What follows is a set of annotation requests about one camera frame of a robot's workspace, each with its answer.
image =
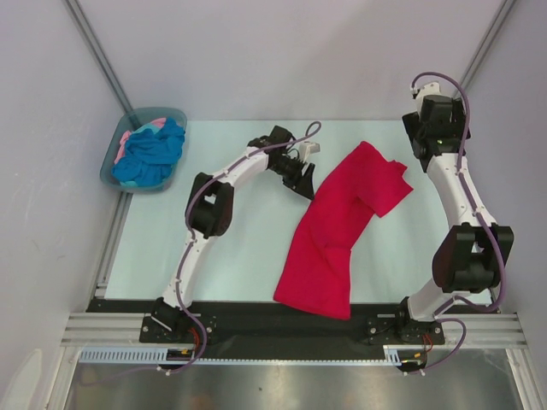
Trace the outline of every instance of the blue cloth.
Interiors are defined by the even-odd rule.
[[[152,127],[142,131],[141,127],[127,139],[125,156],[112,167],[112,175],[120,182],[153,186],[171,175],[173,165],[182,156],[185,129],[173,118],[167,118],[157,132]]]

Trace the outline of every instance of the wall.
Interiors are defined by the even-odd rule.
[[[115,205],[98,171],[121,110],[60,0],[0,2],[0,55],[0,397],[33,349],[41,396]]]
[[[511,225],[508,310],[521,318],[547,384],[547,2],[519,2],[471,91],[473,181],[500,224]]]
[[[463,75],[500,3],[82,0],[132,103],[192,120],[398,119],[417,73]]]

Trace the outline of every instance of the table surface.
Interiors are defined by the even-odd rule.
[[[134,195],[121,233],[105,297],[156,299],[179,263],[186,228],[185,206],[199,172],[213,173],[239,158],[247,143],[268,135],[274,125],[303,135],[308,121],[189,121],[183,158],[171,187]],[[383,218],[374,216],[352,249],[352,302],[400,302],[431,278],[432,257],[448,226],[438,194],[413,157],[401,121],[323,121],[313,138],[321,152],[314,185],[361,142],[388,160],[408,166],[414,188]],[[309,201],[266,171],[236,193],[232,224],[197,273],[194,299],[270,302],[298,222]],[[488,292],[473,298],[487,303]]]

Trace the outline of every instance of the red garment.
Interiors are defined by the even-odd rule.
[[[351,248],[374,214],[411,191],[406,166],[360,143],[325,179],[294,233],[273,299],[310,313],[350,318]]]

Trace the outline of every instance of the purple cable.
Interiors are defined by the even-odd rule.
[[[311,124],[309,124],[308,128],[306,129],[306,133],[304,134],[304,136],[302,138],[299,138],[299,139],[296,139],[296,140],[292,140],[292,141],[289,141],[288,143],[277,143],[277,144],[274,144],[274,145],[269,145],[267,147],[262,147],[262,148],[259,148],[259,149],[256,149],[255,151],[252,151],[250,154],[249,154],[249,157],[252,157],[256,154],[258,154],[259,152],[263,152],[263,151],[269,151],[271,149],[277,149],[277,148],[283,148],[283,147],[286,147],[287,145],[293,145],[293,144],[298,144],[298,143],[301,143],[302,141],[308,139],[308,138],[312,138],[315,134],[317,134],[317,132],[319,132],[321,130],[321,122],[320,121],[314,121],[312,122]],[[194,206],[196,205],[196,202],[197,200],[203,195],[203,193],[217,180],[227,176],[231,171],[233,171],[236,167],[238,167],[242,162],[244,162],[245,160],[247,160],[247,156],[242,156],[241,158],[239,158],[238,160],[236,160],[230,167],[227,168],[227,170],[224,172],[224,173],[220,173],[219,175],[217,175],[216,177],[213,177],[212,179],[210,179],[206,184],[204,184],[197,192],[196,192],[196,195],[194,195],[192,197],[192,199],[190,200],[190,203],[188,204],[188,208],[186,209],[186,214],[185,214],[185,223],[186,223],[186,227],[188,228],[188,231],[190,231],[191,233],[191,241],[190,243],[188,243],[188,246],[186,247],[185,249],[185,253],[182,255],[182,258],[180,259],[180,263],[179,263],[179,267],[177,269],[177,276],[176,276],[176,285],[175,285],[175,290],[176,290],[176,294],[177,294],[177,300],[179,302],[179,305],[180,305],[180,309],[191,319],[194,321],[194,323],[196,323],[197,327],[199,327],[199,330],[200,332],[202,333],[202,337],[203,337],[203,340],[202,340],[202,346],[201,348],[199,349],[199,352],[197,352],[194,357],[192,357],[190,360],[188,360],[184,365],[182,365],[181,367],[179,367],[178,369],[175,369],[175,370],[172,370],[172,371],[169,371],[169,372],[166,372],[168,374],[177,374],[179,372],[182,372],[183,370],[185,370],[188,366],[192,365],[196,360],[199,360],[202,356],[203,356],[203,353],[205,351],[205,346],[207,345],[207,330],[205,329],[205,326],[203,326],[203,323],[199,321],[199,319],[192,313],[190,312],[190,310],[188,310],[188,308],[184,305],[184,303],[182,302],[182,297],[180,296],[180,287],[179,287],[179,283],[180,283],[180,276],[182,274],[182,267],[184,266],[185,264],[185,261],[186,261],[186,258],[188,257],[188,254],[190,254],[190,250],[192,248],[192,246],[194,246],[194,242],[196,240],[196,233],[195,231],[191,228],[190,226],[190,214],[191,214],[191,211],[192,209],[194,208]],[[145,370],[156,370],[157,371],[157,366],[141,366],[141,367],[135,367],[133,369],[129,369],[129,370],[126,370],[124,372],[121,372],[121,373],[117,373],[115,374],[114,376],[110,376],[108,378],[103,378],[99,381],[96,381],[96,382],[93,382],[93,383],[83,383],[83,382],[80,382],[80,385],[84,386],[84,387],[91,387],[91,386],[94,386],[94,385],[97,385],[97,384],[103,384],[103,383],[107,383],[107,382],[111,382],[113,380],[116,380],[118,378],[123,378],[129,374],[132,374],[132,373],[136,373],[136,372],[142,372],[142,371],[145,371]]]
[[[469,98],[468,98],[467,93],[463,90],[462,86],[456,80],[452,79],[451,77],[449,77],[446,74],[436,73],[434,71],[427,71],[427,72],[418,74],[412,80],[412,83],[410,85],[411,88],[412,89],[415,88],[416,81],[418,81],[418,79],[420,79],[422,77],[425,77],[425,76],[430,76],[430,75],[433,76],[433,77],[439,77],[441,79],[445,79],[446,81],[451,83],[453,86],[455,86],[455,88],[458,90],[458,92],[462,96],[463,105],[465,107],[466,119],[465,119],[465,122],[463,124],[462,142],[460,144],[460,149],[458,150],[458,156],[457,156],[457,161],[456,161],[456,171],[457,171],[457,174],[458,174],[458,179],[460,179],[460,183],[462,184],[463,191],[465,192],[465,195],[466,195],[467,199],[469,200],[469,203],[473,207],[473,210],[475,212],[475,217],[479,221],[480,226],[485,230],[486,236],[490,240],[490,243],[491,243],[492,248],[494,250],[494,254],[496,255],[496,261],[497,261],[497,266],[499,268],[499,276],[500,276],[499,295],[497,296],[497,299],[491,305],[489,305],[489,306],[477,305],[477,304],[469,301],[467,298],[465,298],[463,296],[454,296],[452,299],[450,299],[450,300],[446,301],[445,303],[443,303],[433,314],[435,316],[439,316],[440,314],[442,314],[442,312],[444,312],[444,310],[446,310],[452,304],[454,304],[454,301],[464,302],[467,305],[469,305],[470,307],[472,307],[472,308],[474,308],[474,309],[476,309],[480,312],[484,312],[484,313],[493,312],[493,311],[495,311],[496,309],[498,309],[500,307],[500,305],[503,302],[503,299],[505,298],[505,293],[506,293],[505,282],[506,282],[506,276],[507,275],[506,275],[506,272],[505,272],[505,264],[503,262],[502,251],[500,250],[499,245],[497,244],[497,240],[494,237],[494,234],[491,232],[490,227],[486,224],[485,218],[482,216],[480,211],[477,210],[477,202],[475,201],[475,198],[473,197],[473,193],[471,192],[471,189],[469,188],[468,182],[466,181],[465,177],[463,176],[463,173],[461,172],[464,145],[465,145],[465,141],[468,137],[469,121],[470,121],[470,116],[471,116],[471,110],[470,110],[470,107],[469,107]],[[463,341],[465,340],[465,337],[467,335],[467,329],[466,329],[465,324],[459,319],[438,319],[438,322],[440,322],[440,323],[446,322],[446,321],[453,321],[453,322],[459,323],[462,326],[462,329],[463,329],[462,337],[460,338],[460,341],[458,342],[458,344],[454,347],[454,349],[446,357],[444,357],[442,360],[439,360],[438,362],[426,367],[426,369],[431,369],[433,367],[436,367],[436,366],[444,363],[451,356],[456,354],[458,352],[458,350],[460,349],[460,347],[463,345]]]

